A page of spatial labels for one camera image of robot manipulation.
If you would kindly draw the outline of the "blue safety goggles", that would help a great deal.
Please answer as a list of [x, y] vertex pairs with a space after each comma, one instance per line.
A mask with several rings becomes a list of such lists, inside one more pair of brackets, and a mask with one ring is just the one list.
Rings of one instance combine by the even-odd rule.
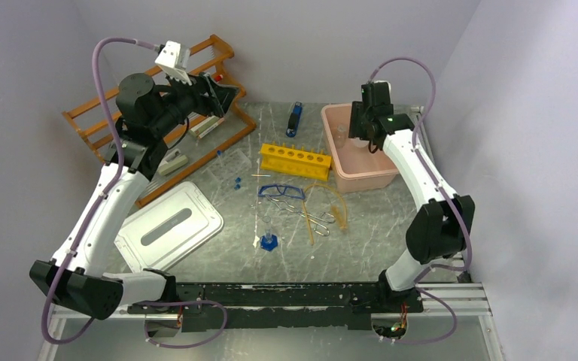
[[304, 200], [306, 195], [302, 188], [288, 184], [266, 184], [260, 187], [257, 192], [258, 197], [288, 197], [290, 199]]

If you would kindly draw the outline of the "graduated cylinder blue base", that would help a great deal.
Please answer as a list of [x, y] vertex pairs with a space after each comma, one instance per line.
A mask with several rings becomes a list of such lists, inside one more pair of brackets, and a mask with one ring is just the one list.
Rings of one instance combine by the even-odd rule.
[[264, 234], [260, 237], [260, 247], [271, 252], [278, 246], [278, 237], [273, 233], [271, 218], [269, 216], [264, 216], [262, 221], [264, 225]]

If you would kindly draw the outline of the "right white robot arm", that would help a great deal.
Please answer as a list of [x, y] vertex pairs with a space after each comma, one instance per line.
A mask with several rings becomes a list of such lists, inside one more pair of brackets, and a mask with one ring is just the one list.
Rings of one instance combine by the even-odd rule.
[[379, 275], [376, 302], [384, 311], [395, 311], [438, 259], [471, 251], [475, 204], [444, 181], [418, 141], [411, 118], [394, 110], [389, 83], [362, 85], [361, 99], [351, 105], [348, 136], [368, 141], [370, 152], [380, 150], [394, 163], [416, 206], [405, 251]]

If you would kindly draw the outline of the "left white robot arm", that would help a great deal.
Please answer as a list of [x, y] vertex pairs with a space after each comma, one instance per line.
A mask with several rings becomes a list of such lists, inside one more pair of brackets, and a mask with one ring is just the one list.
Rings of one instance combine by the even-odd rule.
[[189, 83], [169, 78], [159, 85], [144, 73], [125, 77], [118, 87], [120, 117], [113, 122], [114, 143], [102, 166], [99, 185], [64, 244], [48, 260], [38, 260], [29, 275], [52, 305], [97, 320], [121, 305], [148, 302], [161, 313], [175, 308], [175, 278], [162, 271], [107, 275], [105, 260], [135, 201], [153, 179], [168, 150], [165, 138], [191, 114], [223, 116], [239, 96], [237, 86], [210, 74]]

